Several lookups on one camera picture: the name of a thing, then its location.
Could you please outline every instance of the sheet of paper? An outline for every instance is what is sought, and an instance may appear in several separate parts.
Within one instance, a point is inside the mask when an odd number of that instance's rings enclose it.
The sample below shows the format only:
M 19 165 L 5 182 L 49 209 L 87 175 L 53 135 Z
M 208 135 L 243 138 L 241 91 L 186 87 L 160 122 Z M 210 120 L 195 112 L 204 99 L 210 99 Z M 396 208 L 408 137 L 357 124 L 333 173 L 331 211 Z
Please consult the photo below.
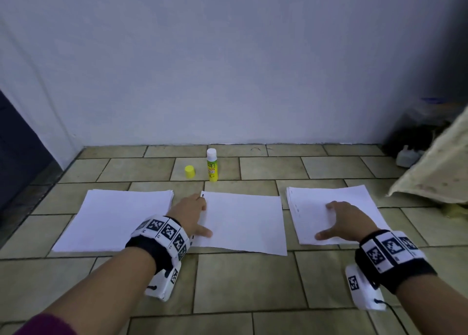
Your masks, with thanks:
M 199 223 L 211 238 L 194 237 L 193 246 L 287 255 L 281 198 L 202 192 L 206 212 Z
M 338 237 L 322 241 L 315 240 L 315 234 L 335 224 L 335 211 L 325 207 L 331 201 L 349 202 L 367 214 L 379 228 L 390 230 L 364 185 L 344 189 L 288 187 L 286 194 L 300 244 L 357 244 Z
M 120 251 L 147 217 L 169 210 L 173 191 L 90 190 L 55 252 Z

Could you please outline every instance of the white cap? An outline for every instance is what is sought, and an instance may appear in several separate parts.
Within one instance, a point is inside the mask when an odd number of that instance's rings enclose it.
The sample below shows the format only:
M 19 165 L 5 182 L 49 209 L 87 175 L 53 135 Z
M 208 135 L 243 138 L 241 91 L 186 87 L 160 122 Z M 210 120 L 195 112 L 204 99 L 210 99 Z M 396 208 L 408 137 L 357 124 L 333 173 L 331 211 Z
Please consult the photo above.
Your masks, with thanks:
M 210 148 L 206 151 L 206 160 L 208 161 L 216 161 L 216 149 Z

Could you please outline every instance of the wristband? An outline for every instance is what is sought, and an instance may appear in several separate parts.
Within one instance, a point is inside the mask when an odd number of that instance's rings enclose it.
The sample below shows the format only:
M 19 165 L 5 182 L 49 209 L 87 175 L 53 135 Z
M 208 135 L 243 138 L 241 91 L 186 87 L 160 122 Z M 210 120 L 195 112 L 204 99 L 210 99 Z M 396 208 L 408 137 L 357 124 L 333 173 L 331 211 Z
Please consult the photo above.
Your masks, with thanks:
M 379 230 L 369 234 L 360 242 L 355 260 L 374 289 L 382 285 L 393 294 L 410 277 L 437 275 L 404 232 Z
M 141 223 L 132 233 L 126 247 L 146 250 L 156 262 L 156 273 L 177 267 L 187 250 L 190 239 L 178 221 L 154 215 Z

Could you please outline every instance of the black cable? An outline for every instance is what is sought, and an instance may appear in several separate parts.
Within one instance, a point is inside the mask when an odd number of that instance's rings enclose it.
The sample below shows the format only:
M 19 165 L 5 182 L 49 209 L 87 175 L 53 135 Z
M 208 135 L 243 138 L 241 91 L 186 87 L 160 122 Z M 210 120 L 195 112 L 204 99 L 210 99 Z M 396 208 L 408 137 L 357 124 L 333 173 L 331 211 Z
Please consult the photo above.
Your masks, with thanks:
M 396 319 L 398 320 L 398 322 L 400 323 L 400 325 L 401 325 L 401 327 L 403 328 L 405 334 L 406 334 L 406 335 L 410 335 L 410 334 L 408 333 L 408 331 L 406 330 L 405 326 L 403 325 L 403 323 L 401 322 L 400 317 L 396 314 L 396 312 L 393 310 L 393 308 L 392 308 L 391 305 L 389 305 L 387 302 L 384 302 L 383 300 L 378 300 L 378 299 L 375 299 L 375 298 L 374 298 L 374 302 L 375 302 L 375 303 L 378 303 L 378 304 L 382 304 L 382 303 L 383 303 L 383 304 L 387 305 L 387 306 L 390 308 L 390 310 L 393 312 L 393 314 L 395 315 L 395 317 L 396 317 Z

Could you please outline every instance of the glue stick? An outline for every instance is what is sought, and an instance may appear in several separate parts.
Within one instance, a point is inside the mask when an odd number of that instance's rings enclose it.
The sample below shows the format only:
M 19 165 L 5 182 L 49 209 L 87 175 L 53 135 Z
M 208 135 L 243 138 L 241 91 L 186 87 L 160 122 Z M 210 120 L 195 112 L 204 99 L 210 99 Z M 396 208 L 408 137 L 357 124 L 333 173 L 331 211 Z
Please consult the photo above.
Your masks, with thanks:
M 206 151 L 206 160 L 208 160 L 208 177 L 211 182 L 218 180 L 218 161 L 216 149 L 210 148 Z

